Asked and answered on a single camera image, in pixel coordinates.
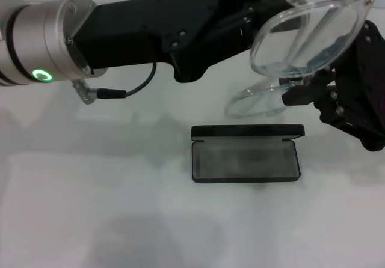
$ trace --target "eyeglasses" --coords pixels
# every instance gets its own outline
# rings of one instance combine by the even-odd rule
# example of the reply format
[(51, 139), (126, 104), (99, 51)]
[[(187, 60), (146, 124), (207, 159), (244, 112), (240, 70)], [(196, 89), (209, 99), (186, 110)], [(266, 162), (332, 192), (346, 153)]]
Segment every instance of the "eyeglasses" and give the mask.
[(298, 5), (260, 29), (251, 48), (253, 70), (266, 76), (313, 75), (353, 42), (374, 0), (328, 0)]
[(260, 29), (251, 48), (250, 64), (255, 72), (275, 79), (304, 79), (283, 85), (275, 80), (257, 83), (231, 99), (226, 107), (228, 116), (275, 115), (287, 109), (282, 95), (295, 85), (305, 85), (349, 48), (374, 0), (288, 2), (294, 8), (274, 16)]

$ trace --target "open case lid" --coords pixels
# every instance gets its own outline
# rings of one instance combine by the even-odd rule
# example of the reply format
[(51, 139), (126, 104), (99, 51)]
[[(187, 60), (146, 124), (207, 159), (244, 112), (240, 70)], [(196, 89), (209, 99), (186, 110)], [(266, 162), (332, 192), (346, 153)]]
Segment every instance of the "open case lid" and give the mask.
[(291, 140), (304, 135), (299, 124), (194, 126), (192, 179), (197, 183), (297, 181), (301, 172)]

